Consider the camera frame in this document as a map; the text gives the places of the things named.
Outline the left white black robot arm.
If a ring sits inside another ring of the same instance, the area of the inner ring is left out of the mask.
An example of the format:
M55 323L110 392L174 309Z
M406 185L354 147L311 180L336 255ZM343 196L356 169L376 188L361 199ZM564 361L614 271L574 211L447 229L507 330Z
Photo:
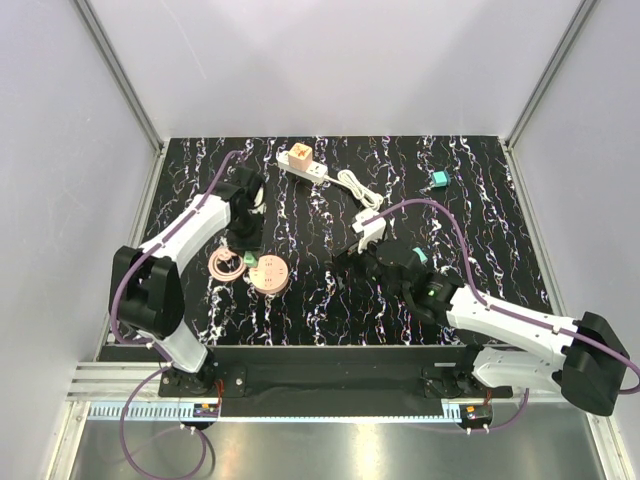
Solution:
M182 371L181 384L196 396L215 386L208 349L184 320L181 273L209 240L220 232L231 252L256 252L262 243L265 180L238 167L230 180L194 197L160 234L133 248L116 251L111 274L110 322L121 324L159 346L171 366Z

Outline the pink round power socket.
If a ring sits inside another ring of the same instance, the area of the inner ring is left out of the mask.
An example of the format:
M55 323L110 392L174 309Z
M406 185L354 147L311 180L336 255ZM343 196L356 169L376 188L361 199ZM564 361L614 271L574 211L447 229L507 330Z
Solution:
M249 269L249 279L259 293L278 294L288 284L288 265L279 256L263 255L259 258L257 266Z

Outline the green plug adapter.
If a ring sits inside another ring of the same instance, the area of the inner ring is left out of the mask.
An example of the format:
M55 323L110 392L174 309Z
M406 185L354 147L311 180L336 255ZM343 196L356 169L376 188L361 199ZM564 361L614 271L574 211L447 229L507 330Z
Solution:
M243 256L243 262L248 268L256 268L259 258L251 251L246 251Z

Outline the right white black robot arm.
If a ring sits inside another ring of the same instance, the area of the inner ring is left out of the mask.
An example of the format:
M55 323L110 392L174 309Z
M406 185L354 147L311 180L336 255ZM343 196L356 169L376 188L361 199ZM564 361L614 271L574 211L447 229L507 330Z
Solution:
M463 395L519 387L559 393L590 414L613 413L630 357L601 315L556 316L480 293L457 275L437 272L419 249L397 240L351 246L333 261L401 298L425 326L477 332L509 345L507 351L472 348L470 360L453 374Z

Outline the white power strip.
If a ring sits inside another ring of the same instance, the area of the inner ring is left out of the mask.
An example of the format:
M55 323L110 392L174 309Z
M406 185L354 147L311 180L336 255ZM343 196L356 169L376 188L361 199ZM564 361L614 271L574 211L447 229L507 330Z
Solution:
M319 185L327 180L328 168L313 160L312 150L289 150L277 155L278 167L294 176Z

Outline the pink cube plug adapter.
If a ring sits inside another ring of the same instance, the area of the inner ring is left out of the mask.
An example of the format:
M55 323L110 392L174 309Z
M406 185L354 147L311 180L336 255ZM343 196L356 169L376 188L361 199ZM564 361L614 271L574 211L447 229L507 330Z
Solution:
M291 168L305 172L312 165L313 149L303 143L295 143L287 152Z

